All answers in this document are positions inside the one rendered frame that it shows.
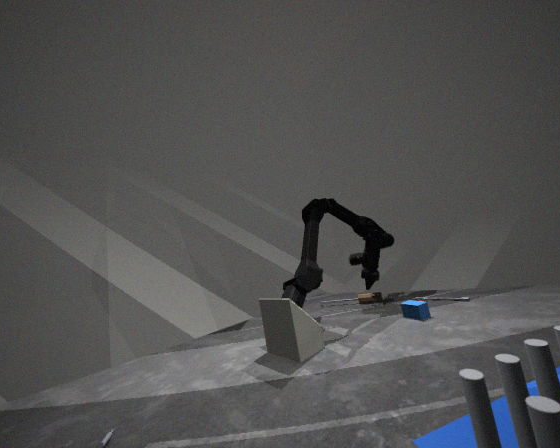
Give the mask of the blue block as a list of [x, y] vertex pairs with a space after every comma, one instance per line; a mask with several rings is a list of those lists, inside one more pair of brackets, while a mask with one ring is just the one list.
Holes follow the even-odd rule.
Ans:
[[423, 320], [431, 316], [427, 302], [408, 300], [400, 305], [404, 318]]

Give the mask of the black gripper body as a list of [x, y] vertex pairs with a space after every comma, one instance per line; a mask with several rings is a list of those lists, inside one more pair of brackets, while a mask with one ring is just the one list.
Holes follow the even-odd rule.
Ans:
[[361, 277], [378, 281], [380, 273], [377, 269], [375, 269], [375, 267], [379, 267], [380, 252], [371, 253], [364, 250], [364, 255], [366, 264], [365, 268], [361, 271]]

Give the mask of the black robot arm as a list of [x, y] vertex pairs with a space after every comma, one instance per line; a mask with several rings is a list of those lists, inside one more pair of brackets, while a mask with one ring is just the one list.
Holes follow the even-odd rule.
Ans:
[[302, 220], [305, 223], [301, 262], [294, 278], [283, 283], [284, 293], [281, 299], [290, 299], [301, 309], [307, 293], [320, 287], [323, 282], [323, 269], [317, 265], [317, 248], [319, 223], [324, 213], [330, 213], [336, 218], [353, 227], [354, 232], [365, 240], [364, 250], [379, 253], [380, 249], [393, 245], [394, 239], [386, 233], [376, 222], [365, 216], [358, 216], [333, 198], [313, 199], [302, 209]]

